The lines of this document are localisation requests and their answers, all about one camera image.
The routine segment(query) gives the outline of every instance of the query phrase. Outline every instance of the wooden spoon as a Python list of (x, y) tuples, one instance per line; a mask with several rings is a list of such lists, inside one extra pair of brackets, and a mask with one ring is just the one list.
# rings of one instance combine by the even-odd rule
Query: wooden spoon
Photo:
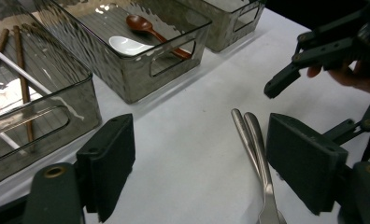
[[(167, 42), (166, 38), (164, 38), (162, 35), (160, 35), (155, 30), (153, 30), (152, 23), (141, 16), (129, 15), (126, 18), (126, 22), (127, 22), (127, 25), (129, 25), (129, 27), (134, 31), (142, 32), (142, 33), (149, 33), (151, 35), (154, 35), (161, 43)], [(182, 49), (174, 49), (173, 54), (182, 60), (187, 60), (192, 57), (190, 53)]]

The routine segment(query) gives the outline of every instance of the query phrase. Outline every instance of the white tabletop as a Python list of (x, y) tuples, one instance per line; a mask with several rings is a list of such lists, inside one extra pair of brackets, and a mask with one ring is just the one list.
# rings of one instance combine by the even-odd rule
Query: white tabletop
[[(326, 73), (302, 76), (275, 99), (264, 85), (290, 61), (296, 37), (307, 28), (265, 9), (256, 31), (221, 53), (206, 49), (192, 71), (135, 105), (127, 105), (98, 78), (93, 79), (103, 122), (132, 113), (135, 164), (107, 223), (256, 223), (262, 208), (259, 179), (231, 116), (255, 114), (266, 136), (270, 113), (285, 114), (324, 133), (345, 119), (360, 120), (370, 94), (345, 88)], [(73, 152), (94, 132), (0, 184), (0, 204), (25, 194), (34, 172)], [(352, 166), (363, 153), (367, 134), (343, 147)], [(337, 223), (332, 213), (314, 216), (271, 169), (277, 207), (289, 224)], [(95, 214), (86, 215), (96, 223)]]

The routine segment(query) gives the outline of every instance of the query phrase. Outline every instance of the storage bin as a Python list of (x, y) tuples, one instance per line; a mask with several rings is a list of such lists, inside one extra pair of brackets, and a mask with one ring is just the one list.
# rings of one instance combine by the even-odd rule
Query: storage bin
[(206, 46), (220, 52), (256, 29), (265, 0), (177, 0), (212, 20)]
[[(0, 3), (0, 40), (3, 30), (9, 31), (2, 51), (8, 61), (0, 58), (0, 181), (101, 123), (93, 73), (33, 15), (11, 3)], [(14, 35), (16, 26), (20, 35)], [(25, 64), (22, 70), (36, 81), (26, 79), (25, 88), (15, 69), (18, 52)]]
[[(176, 1), (166, 0), (35, 0), (44, 25), (71, 49), (127, 104), (135, 103), (200, 64), (211, 21)], [(167, 39), (132, 31), (128, 15), (149, 20)], [(154, 48), (134, 56), (118, 53), (108, 43), (114, 36)], [(192, 57), (171, 52), (181, 48)]]

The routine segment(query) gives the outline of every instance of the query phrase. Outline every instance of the white ceramic spoon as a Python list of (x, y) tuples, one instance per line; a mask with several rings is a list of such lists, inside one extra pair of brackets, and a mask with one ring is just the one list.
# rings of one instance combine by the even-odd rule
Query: white ceramic spoon
[(124, 36), (115, 35), (109, 38), (110, 46), (120, 54), (134, 56), (154, 46), (142, 44)]

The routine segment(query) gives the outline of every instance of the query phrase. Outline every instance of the spoon handle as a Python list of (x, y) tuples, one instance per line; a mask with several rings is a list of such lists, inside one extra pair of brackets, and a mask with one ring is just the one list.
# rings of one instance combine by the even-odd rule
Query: spoon handle
[[(149, 32), (154, 35), (160, 42), (164, 43), (167, 42), (167, 39), (164, 38), (164, 36), (160, 35), (158, 32), (154, 31), (153, 29), (150, 29)], [(192, 57), (190, 53), (188, 53), (185, 50), (182, 49), (174, 49), (173, 54), (179, 57), (182, 60), (188, 60)]]

